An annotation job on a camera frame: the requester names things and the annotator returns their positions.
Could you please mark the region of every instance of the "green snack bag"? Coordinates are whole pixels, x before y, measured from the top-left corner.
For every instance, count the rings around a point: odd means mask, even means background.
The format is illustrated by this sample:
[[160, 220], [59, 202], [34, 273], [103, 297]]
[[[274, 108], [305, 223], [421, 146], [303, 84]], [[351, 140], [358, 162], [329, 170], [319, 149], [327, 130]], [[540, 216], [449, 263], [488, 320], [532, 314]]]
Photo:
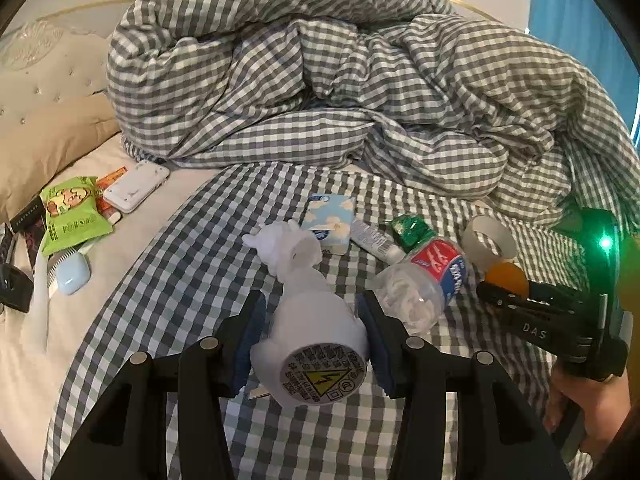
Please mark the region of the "green snack bag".
[[436, 235], [436, 232], [419, 216], [401, 215], [394, 218], [390, 224], [396, 238], [407, 253], [421, 241]]
[[76, 176], [40, 193], [47, 221], [42, 254], [49, 256], [113, 231], [96, 209], [95, 181], [94, 176]]

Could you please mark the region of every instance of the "tape roll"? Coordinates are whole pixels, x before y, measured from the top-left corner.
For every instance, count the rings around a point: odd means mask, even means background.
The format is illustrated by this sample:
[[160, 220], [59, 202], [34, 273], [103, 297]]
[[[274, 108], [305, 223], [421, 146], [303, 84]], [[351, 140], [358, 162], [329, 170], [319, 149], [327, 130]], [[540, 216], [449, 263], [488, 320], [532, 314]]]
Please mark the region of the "tape roll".
[[[500, 256], [484, 245], [478, 239], [477, 233], [491, 238], [500, 249]], [[500, 262], [512, 262], [518, 252], [511, 232], [489, 216], [475, 216], [471, 219], [462, 237], [462, 248], [469, 261], [483, 272], [487, 272]]]

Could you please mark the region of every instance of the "small box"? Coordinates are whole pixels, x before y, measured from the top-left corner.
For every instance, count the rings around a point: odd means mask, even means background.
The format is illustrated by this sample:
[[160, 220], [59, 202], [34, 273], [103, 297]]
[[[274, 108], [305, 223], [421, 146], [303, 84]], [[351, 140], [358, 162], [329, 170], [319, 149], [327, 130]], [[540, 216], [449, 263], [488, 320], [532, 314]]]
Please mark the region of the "small box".
[[313, 231], [323, 251], [346, 254], [351, 237], [354, 201], [350, 196], [313, 194], [301, 227]]

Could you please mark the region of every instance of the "beige bedsheet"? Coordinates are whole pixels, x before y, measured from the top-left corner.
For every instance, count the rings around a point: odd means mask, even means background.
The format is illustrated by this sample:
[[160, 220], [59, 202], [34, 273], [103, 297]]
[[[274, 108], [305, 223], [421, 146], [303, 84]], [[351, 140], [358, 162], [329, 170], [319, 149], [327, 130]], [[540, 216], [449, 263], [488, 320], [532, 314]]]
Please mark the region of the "beige bedsheet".
[[[81, 174], [105, 176], [121, 166], [132, 168], [113, 137], [67, 168], [54, 182]], [[132, 214], [88, 253], [92, 277], [72, 296], [57, 292], [50, 301], [46, 354], [29, 354], [18, 338], [24, 314], [6, 309], [0, 317], [0, 433], [34, 478], [42, 473], [47, 427], [66, 371], [94, 317], [138, 255], [197, 187], [215, 170], [175, 170]], [[29, 272], [24, 240], [15, 263]]]

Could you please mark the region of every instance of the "circular sticker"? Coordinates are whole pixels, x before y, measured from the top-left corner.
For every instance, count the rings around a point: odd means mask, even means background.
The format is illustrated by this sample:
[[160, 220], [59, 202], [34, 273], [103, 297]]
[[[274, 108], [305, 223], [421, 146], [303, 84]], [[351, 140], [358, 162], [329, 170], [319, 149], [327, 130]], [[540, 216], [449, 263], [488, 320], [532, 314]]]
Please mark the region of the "circular sticker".
[[297, 400], [328, 404], [357, 390], [365, 373], [362, 358], [351, 348], [320, 343], [290, 355], [280, 371], [280, 383]]

